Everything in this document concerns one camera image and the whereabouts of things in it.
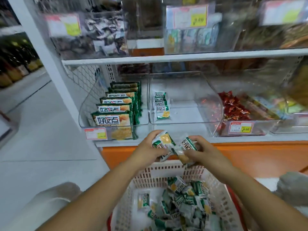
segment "white floor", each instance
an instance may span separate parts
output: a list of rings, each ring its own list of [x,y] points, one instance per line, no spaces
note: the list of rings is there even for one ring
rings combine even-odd
[[[0,230],[40,191],[67,181],[84,191],[108,172],[52,82],[7,115],[20,127],[0,149]]]

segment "hand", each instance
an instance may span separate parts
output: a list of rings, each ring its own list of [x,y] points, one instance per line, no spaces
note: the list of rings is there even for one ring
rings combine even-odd
[[[187,150],[184,154],[192,161],[201,163],[220,182],[227,184],[233,178],[237,168],[216,147],[206,141],[202,136],[189,136],[201,146],[200,151]]]
[[[144,170],[146,167],[154,163],[157,157],[161,155],[167,155],[168,150],[166,148],[154,148],[152,147],[153,139],[162,130],[152,131],[147,137],[138,145],[138,147],[133,151],[132,155],[128,160],[138,169]]]

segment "white plastic basket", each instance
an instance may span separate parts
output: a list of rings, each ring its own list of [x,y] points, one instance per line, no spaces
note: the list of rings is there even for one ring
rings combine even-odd
[[[150,200],[161,196],[167,187],[167,178],[174,176],[182,176],[185,182],[205,181],[210,189],[209,198],[214,204],[217,215],[224,220],[226,229],[228,231],[244,231],[226,185],[219,182],[203,166],[187,168],[179,160],[153,163],[143,173],[133,178],[113,211],[111,231],[140,231],[150,226],[151,219],[147,217],[147,214],[137,211],[138,193],[150,190]]]

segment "red candy wrapper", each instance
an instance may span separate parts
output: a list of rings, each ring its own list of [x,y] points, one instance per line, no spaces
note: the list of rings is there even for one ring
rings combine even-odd
[[[224,104],[225,120],[230,121],[247,121],[250,111],[240,104],[240,100],[233,96],[232,91],[218,93]]]

